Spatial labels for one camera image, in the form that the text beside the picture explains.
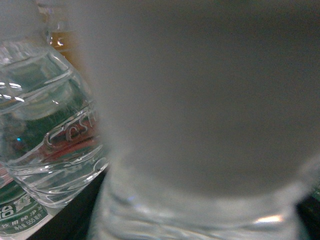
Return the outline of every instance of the bottle label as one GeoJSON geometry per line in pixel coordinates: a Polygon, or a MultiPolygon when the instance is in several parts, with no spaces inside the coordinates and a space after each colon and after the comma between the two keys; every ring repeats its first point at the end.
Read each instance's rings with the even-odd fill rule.
{"type": "Polygon", "coordinates": [[[0,204],[0,236],[30,229],[47,216],[46,210],[27,193],[0,204]]]}

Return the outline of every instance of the bottle neck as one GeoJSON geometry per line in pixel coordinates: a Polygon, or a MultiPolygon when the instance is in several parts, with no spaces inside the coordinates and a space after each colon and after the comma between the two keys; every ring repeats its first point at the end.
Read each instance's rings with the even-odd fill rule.
{"type": "Polygon", "coordinates": [[[42,29],[26,35],[0,40],[0,68],[36,57],[48,47],[42,29]]]}

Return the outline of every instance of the plastic water bottle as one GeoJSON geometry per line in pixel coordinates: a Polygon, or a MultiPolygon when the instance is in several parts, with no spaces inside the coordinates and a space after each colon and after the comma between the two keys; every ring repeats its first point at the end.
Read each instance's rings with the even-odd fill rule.
{"type": "Polygon", "coordinates": [[[92,94],[42,38],[32,0],[0,9],[0,162],[39,203],[62,208],[108,164],[92,94]]]}
{"type": "Polygon", "coordinates": [[[44,207],[30,197],[0,165],[0,236],[12,237],[39,224],[44,207]]]}
{"type": "Polygon", "coordinates": [[[92,239],[297,240],[320,156],[320,7],[75,2],[114,151],[92,239]]]}

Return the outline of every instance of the frosted bottle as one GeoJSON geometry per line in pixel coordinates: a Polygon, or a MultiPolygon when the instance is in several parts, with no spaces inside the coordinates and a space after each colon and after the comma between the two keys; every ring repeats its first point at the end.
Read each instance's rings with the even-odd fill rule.
{"type": "Polygon", "coordinates": [[[319,1],[75,2],[113,153],[92,239],[297,240],[320,156],[319,1]]]}

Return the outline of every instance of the clear plastic bottle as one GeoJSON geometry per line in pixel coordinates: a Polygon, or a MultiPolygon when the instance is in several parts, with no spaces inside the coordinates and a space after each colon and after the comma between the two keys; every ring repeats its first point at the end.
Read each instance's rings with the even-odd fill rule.
{"type": "Polygon", "coordinates": [[[0,236],[12,237],[39,224],[47,212],[0,165],[0,236]]]}
{"type": "Polygon", "coordinates": [[[62,208],[108,164],[93,96],[42,38],[32,0],[0,9],[0,162],[39,203],[62,208]]]}

